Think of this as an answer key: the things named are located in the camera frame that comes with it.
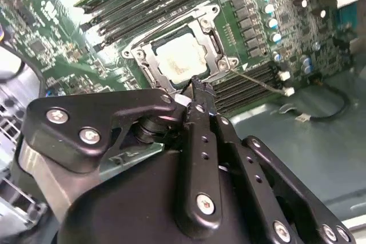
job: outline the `silver screw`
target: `silver screw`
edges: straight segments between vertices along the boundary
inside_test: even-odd
[[[79,133],[79,137],[87,144],[96,144],[101,140],[101,136],[91,128],[82,129]]]
[[[282,239],[282,241],[288,243],[291,240],[291,235],[288,232],[285,225],[283,225],[280,221],[275,221],[273,223],[274,230],[276,231],[276,234]]]
[[[201,113],[205,112],[205,109],[201,105],[196,105],[196,109]]]
[[[343,237],[344,240],[346,240],[347,242],[351,241],[348,234],[343,230],[343,228],[337,226],[337,231],[341,235],[341,237]]]
[[[229,121],[225,117],[221,117],[221,121],[223,122],[223,124],[229,125]]]
[[[331,240],[331,241],[337,241],[337,236],[334,233],[334,231],[326,224],[323,225],[323,230],[325,232],[325,234],[327,235],[327,237]]]
[[[202,28],[207,29],[211,27],[210,22],[208,22],[206,19],[202,19],[200,20],[200,24],[202,26]]]
[[[319,51],[321,49],[321,45],[319,42],[314,42],[312,46],[313,51]]]
[[[211,215],[215,211],[215,205],[211,198],[205,194],[199,194],[197,196],[197,206],[206,215]]]
[[[225,71],[228,69],[228,64],[224,60],[220,60],[217,62],[218,69],[220,71]]]
[[[137,50],[137,51],[136,51],[136,55],[137,55],[137,57],[138,57],[139,59],[144,59],[144,58],[145,58],[145,53],[144,53],[144,51],[142,51],[142,50]]]
[[[170,104],[170,103],[172,102],[172,99],[171,99],[168,95],[166,95],[166,94],[163,94],[160,98],[161,98],[161,100],[163,100],[165,103]]]
[[[62,110],[52,109],[46,113],[47,119],[52,123],[64,124],[69,116]]]
[[[252,142],[253,142],[254,146],[256,146],[257,148],[260,148],[261,147],[261,145],[260,145],[260,143],[259,143],[258,140],[252,139]]]

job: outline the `cable connector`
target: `cable connector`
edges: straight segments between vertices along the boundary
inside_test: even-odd
[[[282,90],[284,91],[284,95],[287,97],[290,97],[291,95],[293,95],[295,93],[294,87],[289,87],[289,88],[285,87]]]
[[[286,81],[291,78],[291,74],[289,71],[279,71],[277,74],[281,81]]]

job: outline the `motherboard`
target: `motherboard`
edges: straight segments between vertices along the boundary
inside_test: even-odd
[[[0,0],[1,40],[34,61],[47,96],[173,95],[198,75],[230,114],[280,96],[238,74],[290,96],[350,68],[355,1]]]

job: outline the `black cable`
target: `black cable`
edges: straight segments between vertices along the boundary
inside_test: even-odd
[[[7,44],[1,43],[0,46],[3,47],[5,50],[9,51],[10,53],[14,54],[16,57],[18,57],[22,61],[22,65],[19,67],[19,70],[14,75],[12,75],[8,79],[2,79],[2,80],[9,81],[11,79],[14,79],[21,72],[23,72],[25,65],[27,65],[36,74],[36,76],[39,80],[39,97],[44,97],[46,95],[46,81],[45,81],[45,78],[43,77],[41,71],[39,70],[39,68],[37,68],[36,65],[31,60],[24,57],[20,53],[18,53],[16,50],[14,50],[12,47],[8,46]]]
[[[310,116],[309,120],[310,121],[314,121],[314,122],[330,122],[330,121],[334,121],[336,119],[338,119],[339,117],[341,117],[351,106],[351,100],[349,99],[348,95],[339,90],[338,88],[335,88],[333,86],[330,86],[326,83],[323,83],[323,82],[320,82],[320,81],[316,81],[315,84],[321,86],[321,87],[324,87],[325,89],[327,89],[328,91],[330,91],[331,93],[334,93],[336,95],[338,95],[340,98],[342,98],[343,100],[343,105],[342,107],[337,111],[335,112],[334,114],[332,115],[329,115],[329,116],[326,116],[326,117],[313,117],[313,116]],[[304,113],[297,110],[297,109],[290,109],[288,110],[286,113],[290,113],[290,114],[293,114],[297,117],[303,115]]]

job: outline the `cpu socket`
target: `cpu socket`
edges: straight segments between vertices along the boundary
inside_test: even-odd
[[[122,56],[134,58],[153,88],[173,94],[192,76],[213,81],[238,65],[228,58],[214,25],[218,5],[196,7],[133,39]]]

